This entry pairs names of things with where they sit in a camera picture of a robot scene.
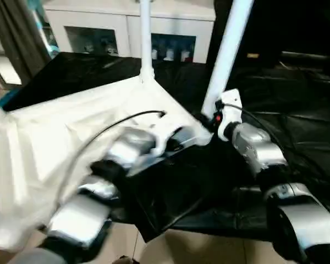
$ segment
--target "white bracket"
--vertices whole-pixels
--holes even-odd
[[[230,104],[242,108],[242,102],[240,93],[237,89],[229,90],[221,94],[221,101],[224,104]],[[224,136],[224,131],[228,124],[232,122],[242,123],[242,110],[231,107],[224,106],[222,109],[222,122],[218,128],[218,137],[223,141],[229,141],[227,137]]]

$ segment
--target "white shelf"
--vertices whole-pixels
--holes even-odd
[[[88,12],[140,16],[135,0],[50,0],[45,10]],[[214,21],[213,0],[154,0],[151,4],[154,18],[176,18]]]

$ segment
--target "bottle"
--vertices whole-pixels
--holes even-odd
[[[164,61],[173,61],[175,59],[175,52],[172,48],[168,48],[166,51],[166,58]]]
[[[155,47],[152,49],[152,59],[158,59],[158,50]]]

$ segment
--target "robotic arm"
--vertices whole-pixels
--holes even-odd
[[[161,127],[166,123],[164,120],[160,121]],[[143,158],[143,163],[151,164],[164,153],[170,137],[185,139],[183,137],[190,136],[186,128],[178,128],[175,124],[168,124],[161,133],[154,134],[158,129],[156,126],[150,131],[125,128],[103,159],[91,165],[92,174],[78,187],[75,195],[54,214],[43,243],[19,254],[10,264],[72,264],[93,260],[99,254],[112,224],[108,217],[114,198],[119,191],[128,192],[117,189],[110,181],[122,181],[140,158]],[[120,183],[118,188],[126,187]],[[126,208],[138,206],[129,197],[125,200]]]
[[[242,122],[238,90],[222,93],[216,107],[214,126],[218,137],[230,141],[245,158],[263,193],[276,252],[298,263],[330,264],[330,212],[304,184],[290,181],[288,162],[269,134]],[[112,200],[118,192],[132,195],[122,179],[141,159],[150,166],[164,152],[173,135],[182,137],[180,142],[191,137],[188,128],[169,126],[165,119],[161,123],[151,131],[126,128],[104,158],[92,164],[93,174],[53,216],[47,227],[47,239],[31,252],[18,255],[10,264],[93,260],[111,226],[108,217]],[[111,182],[118,182],[118,189]],[[135,199],[125,200],[126,208],[137,214],[137,226],[142,228],[142,222],[146,222],[142,217],[146,216],[137,209]]]
[[[289,179],[288,162],[269,134],[242,123],[238,90],[216,103],[218,137],[245,158],[267,206],[274,249],[298,263],[330,263],[330,212],[302,183]]]

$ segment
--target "glass cabinet door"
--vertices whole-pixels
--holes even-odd
[[[192,62],[196,36],[152,34],[152,59]]]
[[[139,16],[128,16],[131,55],[141,57]],[[152,58],[165,61],[206,63],[212,21],[151,17]]]
[[[130,56],[125,15],[46,10],[62,52]]]
[[[114,30],[74,26],[65,29],[73,52],[119,55]]]

